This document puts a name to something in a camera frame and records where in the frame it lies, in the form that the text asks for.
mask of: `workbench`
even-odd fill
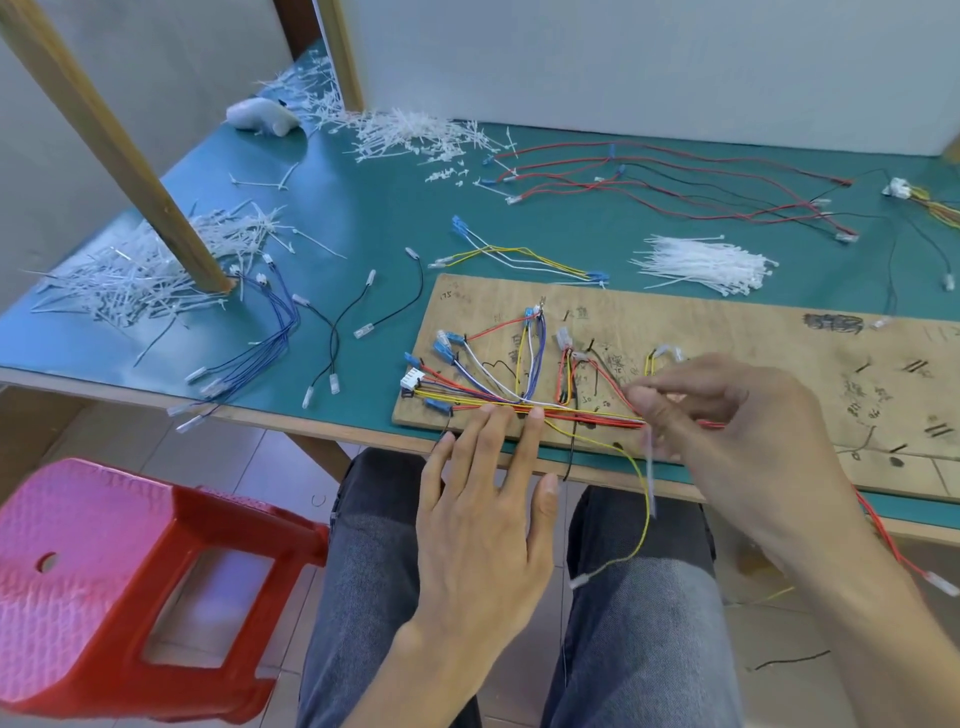
[[[506,141],[506,130],[486,125],[492,138]],[[511,128],[520,147],[598,135]],[[406,247],[424,263],[465,249],[451,232],[452,216],[459,215],[488,241],[499,245],[529,245],[542,255],[584,270],[605,271],[610,287],[642,291],[657,279],[638,275],[627,260],[642,249],[651,233],[683,237],[725,234],[728,242],[776,260],[780,266],[748,303],[797,306],[804,310],[863,312],[869,318],[887,305],[888,266],[895,276],[900,316],[960,321],[960,293],[946,293],[940,285],[942,263],[937,254],[901,219],[909,215],[947,254],[960,263],[954,231],[916,212],[901,212],[879,191],[884,174],[905,177],[938,191],[946,199],[960,198],[960,178],[929,158],[859,155],[791,149],[737,147],[660,140],[674,149],[712,157],[765,157],[787,164],[855,178],[849,188],[811,179],[791,179],[791,186],[809,199],[828,190],[831,208],[887,219],[847,218],[861,232],[858,242],[841,244],[830,235],[796,223],[751,225],[743,221],[689,221],[663,216],[615,195],[584,194],[572,198],[543,196],[520,205],[474,186],[478,177],[494,176],[482,162],[483,150],[468,150],[462,159],[469,174],[451,180],[425,182],[432,172],[451,164],[422,164],[414,155],[370,159],[357,163],[351,153],[350,132],[297,131],[284,138],[240,133],[221,126],[163,178],[183,210],[198,213],[230,209],[253,199],[265,211],[285,206],[280,222],[295,226],[347,257],[334,257],[300,238],[296,254],[271,240],[273,256],[291,291],[309,299],[333,318],[362,290],[371,268],[376,280],[363,302],[345,317],[340,329],[343,345],[337,371],[341,392],[332,396],[325,378],[318,383],[310,407],[301,408],[304,391],[325,365],[329,329],[319,319],[304,315],[291,337],[288,351],[272,368],[246,387],[215,417],[243,425],[286,432],[335,478],[342,478],[348,457],[337,442],[427,453],[435,432],[393,425],[391,412],[406,365],[405,351],[417,338],[421,319],[433,289],[435,272],[426,272],[423,296],[402,314],[355,339],[352,332],[398,308],[417,291],[417,273]],[[298,162],[287,185],[237,187],[237,180],[279,181]],[[464,180],[456,186],[455,180]],[[750,194],[750,181],[743,181]],[[60,201],[51,201],[51,205]],[[124,212],[102,231],[82,243],[73,255],[122,239],[141,220]],[[891,263],[890,255],[895,245]],[[450,272],[487,278],[522,279],[513,271],[479,256]],[[719,299],[703,286],[680,282],[660,288],[662,294]],[[241,303],[236,292],[226,305],[180,316],[134,366],[137,357],[166,326],[164,319],[141,320],[124,330],[83,315],[33,313],[37,292],[24,296],[0,317],[0,382],[63,392],[94,400],[152,407],[169,407],[193,400],[197,388],[184,378],[204,366],[218,364],[243,351],[276,328],[267,302],[248,295]],[[945,392],[945,397],[955,397]],[[508,444],[502,464],[509,462]],[[904,497],[871,492],[876,481],[890,475],[888,457],[867,447],[855,463],[845,464],[892,534],[945,544],[960,544],[960,463],[946,458],[943,467],[930,463],[943,491],[929,497]],[[960,458],[960,450],[955,453]],[[563,474],[566,449],[541,448],[537,469]],[[629,465],[615,456],[578,452],[570,479],[635,487]],[[689,475],[679,466],[658,465],[658,494],[699,500]]]

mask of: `knee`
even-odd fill
[[[367,448],[350,464],[340,488],[340,515],[369,515],[413,523],[420,502],[419,455]]]

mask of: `wooden board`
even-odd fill
[[[944,486],[938,469],[922,460],[960,459],[956,323],[900,318],[875,330],[869,326],[875,317],[837,311],[442,275],[412,353],[453,376],[452,367],[432,350],[438,329],[476,333],[521,316],[541,300],[550,341],[536,400],[554,399],[560,352],[553,336],[560,326],[568,328],[580,350],[592,341],[621,383],[641,374],[646,354],[660,344],[678,346],[687,356],[727,352],[753,364],[786,369],[817,394],[832,442],[839,450],[856,450],[843,452],[841,461],[857,485],[958,498]],[[519,332],[520,325],[503,328],[472,346],[482,361],[513,366]],[[529,354],[524,358],[529,361]],[[667,358],[660,359],[661,366]],[[475,366],[465,365],[479,375]],[[502,363],[495,371],[512,378]],[[581,369],[578,386],[582,408],[628,414],[592,371]],[[449,426],[461,429],[467,418],[467,412],[458,412]],[[398,398],[394,422],[441,429],[447,417],[420,399]],[[518,432],[519,424],[511,436]],[[622,429],[600,426],[589,437],[642,454],[639,437]],[[554,430],[548,430],[544,442],[569,447],[569,438]],[[575,447],[604,451],[583,442]]]
[[[960,124],[950,0],[345,0],[343,12],[368,109],[926,156]],[[892,52],[923,59],[923,82]]]

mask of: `leg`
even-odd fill
[[[310,456],[317,465],[338,483],[344,482],[347,470],[350,467],[350,456],[344,452],[339,443],[333,440],[322,440],[319,437],[306,435],[291,435],[287,437],[297,444],[297,447]]]
[[[703,511],[657,506],[640,555],[574,592],[544,727],[742,725]],[[640,494],[587,488],[570,524],[571,577],[630,553],[643,509]]]
[[[423,458],[366,449],[354,460],[331,516],[317,624],[300,688],[298,728],[339,726],[387,656],[420,596],[417,505]],[[390,723],[384,718],[384,725]],[[472,698],[453,723],[480,728]]]

